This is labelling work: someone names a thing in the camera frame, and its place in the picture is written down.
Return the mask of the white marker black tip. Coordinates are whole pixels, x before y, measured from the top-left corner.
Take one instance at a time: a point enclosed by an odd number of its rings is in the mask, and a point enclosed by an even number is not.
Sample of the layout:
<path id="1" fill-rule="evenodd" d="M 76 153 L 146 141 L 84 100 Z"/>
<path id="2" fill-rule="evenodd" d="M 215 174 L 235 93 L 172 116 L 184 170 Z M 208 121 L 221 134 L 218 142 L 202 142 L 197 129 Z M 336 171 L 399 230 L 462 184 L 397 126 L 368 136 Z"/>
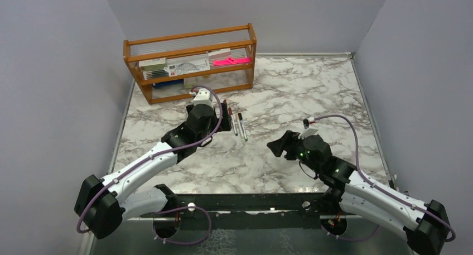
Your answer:
<path id="1" fill-rule="evenodd" d="M 238 136 L 237 124 L 236 124 L 236 122 L 235 122 L 234 117 L 233 117 L 232 114 L 230 115 L 230 119 L 231 119 L 231 123 L 232 123 L 232 128 L 233 128 L 234 134 L 235 134 L 236 136 Z"/>

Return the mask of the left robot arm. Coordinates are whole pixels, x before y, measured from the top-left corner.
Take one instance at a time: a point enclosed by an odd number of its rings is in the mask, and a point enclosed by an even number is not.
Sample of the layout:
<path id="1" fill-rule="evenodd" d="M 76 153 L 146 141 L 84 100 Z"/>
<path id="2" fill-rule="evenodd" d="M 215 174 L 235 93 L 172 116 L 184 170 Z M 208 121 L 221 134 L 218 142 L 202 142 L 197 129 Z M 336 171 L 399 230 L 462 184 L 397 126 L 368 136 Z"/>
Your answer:
<path id="1" fill-rule="evenodd" d="M 120 171 L 102 178 L 86 177 L 74 206 L 79 220 L 76 231 L 92 232 L 103 239 L 112 234 L 122 221 L 157 211 L 169 216 L 175 211 L 174 193 L 166 185 L 137 193 L 151 177 L 177 165 L 205 147 L 214 134 L 231 130 L 228 105 L 211 101 L 194 102 L 187 106 L 187 120 L 167 132 L 147 153 Z"/>

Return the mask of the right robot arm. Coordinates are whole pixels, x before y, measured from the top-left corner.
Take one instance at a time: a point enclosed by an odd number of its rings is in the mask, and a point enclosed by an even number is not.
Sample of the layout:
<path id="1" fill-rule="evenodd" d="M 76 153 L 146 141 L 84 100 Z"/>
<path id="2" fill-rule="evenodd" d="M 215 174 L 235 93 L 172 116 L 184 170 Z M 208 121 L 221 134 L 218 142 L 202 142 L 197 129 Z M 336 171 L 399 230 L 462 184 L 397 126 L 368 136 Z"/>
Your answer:
<path id="1" fill-rule="evenodd" d="M 276 157 L 298 161 L 329 187 L 322 208 L 359 215 L 406 240 L 417 254 L 440 254 L 450 222 L 443 204 L 424 202 L 372 179 L 355 165 L 334 156 L 319 135 L 286 131 L 267 147 Z"/>

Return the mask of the white pen green end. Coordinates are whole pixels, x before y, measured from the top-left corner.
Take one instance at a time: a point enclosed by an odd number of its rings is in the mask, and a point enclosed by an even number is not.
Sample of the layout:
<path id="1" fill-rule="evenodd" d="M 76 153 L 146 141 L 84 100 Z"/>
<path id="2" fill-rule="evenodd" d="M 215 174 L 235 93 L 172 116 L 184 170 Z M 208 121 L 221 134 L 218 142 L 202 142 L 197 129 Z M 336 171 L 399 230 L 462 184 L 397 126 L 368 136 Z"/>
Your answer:
<path id="1" fill-rule="evenodd" d="M 247 135 L 243 120 L 240 120 L 240 126 L 241 126 L 241 129 L 242 129 L 242 132 L 243 132 L 244 140 L 247 142 L 248 141 L 248 135 Z"/>

